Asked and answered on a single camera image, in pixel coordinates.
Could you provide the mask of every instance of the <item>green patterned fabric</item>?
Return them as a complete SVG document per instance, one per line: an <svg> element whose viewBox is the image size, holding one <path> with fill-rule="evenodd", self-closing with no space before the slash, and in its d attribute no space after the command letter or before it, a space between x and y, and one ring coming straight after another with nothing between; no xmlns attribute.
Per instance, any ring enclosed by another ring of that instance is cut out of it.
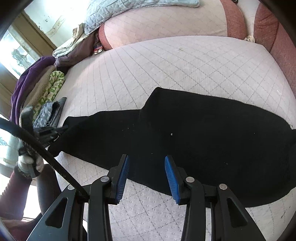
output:
<svg viewBox="0 0 296 241"><path fill-rule="evenodd" d="M46 102L52 102L65 81L65 75L61 71L53 71L49 78L49 83L45 88L45 92L37 105L33 109L33 123L39 115L40 109Z"/></svg>

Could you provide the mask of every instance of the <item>light blue quilted blanket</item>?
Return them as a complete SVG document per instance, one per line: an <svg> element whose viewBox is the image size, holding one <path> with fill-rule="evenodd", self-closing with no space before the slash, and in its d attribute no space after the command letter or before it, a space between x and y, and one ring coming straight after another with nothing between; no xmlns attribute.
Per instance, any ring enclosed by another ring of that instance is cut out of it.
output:
<svg viewBox="0 0 296 241"><path fill-rule="evenodd" d="M199 0L89 0L83 27L86 35L95 31L109 18L131 9L154 6L198 7Z"/></svg>

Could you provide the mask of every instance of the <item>blanket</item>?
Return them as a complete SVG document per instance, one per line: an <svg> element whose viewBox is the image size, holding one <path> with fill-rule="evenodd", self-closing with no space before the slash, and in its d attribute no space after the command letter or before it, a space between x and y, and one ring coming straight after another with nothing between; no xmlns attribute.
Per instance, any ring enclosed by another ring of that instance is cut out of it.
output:
<svg viewBox="0 0 296 241"><path fill-rule="evenodd" d="M154 6L198 7L199 0L90 0L83 27L86 35L98 29L109 18L131 9Z"/></svg>
<svg viewBox="0 0 296 241"><path fill-rule="evenodd" d="M239 101L156 88L141 110L68 117L50 147L105 169L123 153L128 178L170 195L171 154L203 184L225 183L245 207L271 203L296 186L296 131L281 117Z"/></svg>

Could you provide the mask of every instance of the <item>maroon sleeve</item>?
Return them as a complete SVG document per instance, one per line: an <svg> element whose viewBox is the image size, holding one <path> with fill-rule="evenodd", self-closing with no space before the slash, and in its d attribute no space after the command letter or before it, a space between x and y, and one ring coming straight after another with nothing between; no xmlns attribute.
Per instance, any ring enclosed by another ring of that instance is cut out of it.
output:
<svg viewBox="0 0 296 241"><path fill-rule="evenodd" d="M21 220L27 201L31 178L22 176L16 166L10 176L9 183L0 196L0 217Z"/></svg>

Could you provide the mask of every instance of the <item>mattress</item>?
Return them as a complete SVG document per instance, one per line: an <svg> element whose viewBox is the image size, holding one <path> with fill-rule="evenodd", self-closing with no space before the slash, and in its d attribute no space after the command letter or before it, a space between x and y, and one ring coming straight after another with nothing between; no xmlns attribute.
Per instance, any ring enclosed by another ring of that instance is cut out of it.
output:
<svg viewBox="0 0 296 241"><path fill-rule="evenodd" d="M259 44L216 36L182 36L134 43L89 57L71 68L57 99L68 116L142 108L155 87L235 99L259 106L296 127L296 99L278 64ZM81 184L107 170L66 153L57 160ZM67 182L58 175L62 189ZM267 241L277 240L296 210L296 188L280 200L247 208ZM110 205L114 240L180 240L185 206L127 181L119 205ZM206 210L206 240L211 240Z"/></svg>

